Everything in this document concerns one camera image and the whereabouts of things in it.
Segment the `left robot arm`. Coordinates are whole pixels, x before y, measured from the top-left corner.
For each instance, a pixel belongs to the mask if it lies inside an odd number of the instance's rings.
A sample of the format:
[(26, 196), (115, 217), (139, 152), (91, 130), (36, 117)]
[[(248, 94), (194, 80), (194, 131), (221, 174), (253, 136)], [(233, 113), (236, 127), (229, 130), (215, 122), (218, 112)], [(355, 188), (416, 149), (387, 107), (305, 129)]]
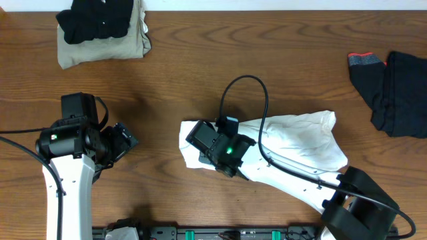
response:
[(107, 127), (86, 117), (58, 120), (41, 132), (36, 150), (47, 162), (48, 239), (92, 239), (92, 185), (137, 144), (123, 123)]

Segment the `white t-shirt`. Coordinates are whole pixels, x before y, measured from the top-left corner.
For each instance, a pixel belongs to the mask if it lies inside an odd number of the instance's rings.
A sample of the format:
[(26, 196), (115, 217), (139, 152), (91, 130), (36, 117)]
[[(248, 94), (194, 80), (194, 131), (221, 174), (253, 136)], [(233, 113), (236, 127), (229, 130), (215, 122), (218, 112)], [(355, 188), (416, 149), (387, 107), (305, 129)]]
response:
[[(197, 121), (182, 121), (179, 132), (179, 150), (187, 168), (214, 170), (208, 163), (199, 162), (199, 151), (185, 138)], [(239, 124), (238, 133), (258, 142), (261, 119)], [(299, 163), (323, 171), (337, 171), (348, 164), (348, 158), (334, 139), (336, 124), (334, 111), (318, 111), (303, 115), (267, 117), (262, 133), (262, 145), (267, 154), (275, 153), (290, 163)]]

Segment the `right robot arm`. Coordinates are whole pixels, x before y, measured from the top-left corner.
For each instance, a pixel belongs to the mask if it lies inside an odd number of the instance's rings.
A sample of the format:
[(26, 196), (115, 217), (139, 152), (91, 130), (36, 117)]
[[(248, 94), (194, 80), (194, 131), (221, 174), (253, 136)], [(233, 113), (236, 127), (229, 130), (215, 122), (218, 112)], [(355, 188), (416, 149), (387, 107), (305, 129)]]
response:
[(397, 238), (397, 203), (366, 172), (346, 167), (333, 126), (290, 116), (230, 119), (220, 127), (184, 121), (179, 149), (189, 168), (264, 183), (307, 203), (321, 215), (321, 239)]

